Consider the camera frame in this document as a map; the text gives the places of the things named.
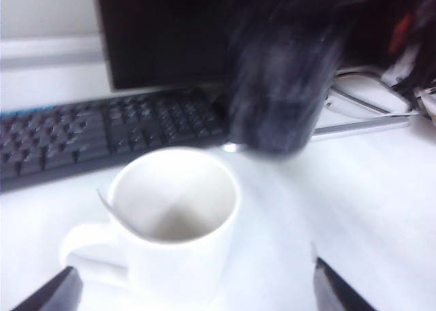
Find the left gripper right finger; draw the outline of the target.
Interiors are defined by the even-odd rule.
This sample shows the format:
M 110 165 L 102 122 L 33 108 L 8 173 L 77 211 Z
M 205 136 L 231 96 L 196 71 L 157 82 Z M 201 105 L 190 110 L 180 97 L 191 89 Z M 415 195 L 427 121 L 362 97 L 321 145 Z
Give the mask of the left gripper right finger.
M 375 311 L 371 304 L 320 257 L 315 260 L 313 289 L 318 310 Z

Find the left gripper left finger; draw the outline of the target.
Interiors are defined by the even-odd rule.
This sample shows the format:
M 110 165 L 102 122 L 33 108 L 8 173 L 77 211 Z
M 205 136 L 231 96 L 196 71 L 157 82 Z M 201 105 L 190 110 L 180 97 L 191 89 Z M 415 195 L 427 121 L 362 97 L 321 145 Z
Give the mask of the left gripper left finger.
M 67 266 L 13 310 L 77 310 L 82 297 L 82 279 Z

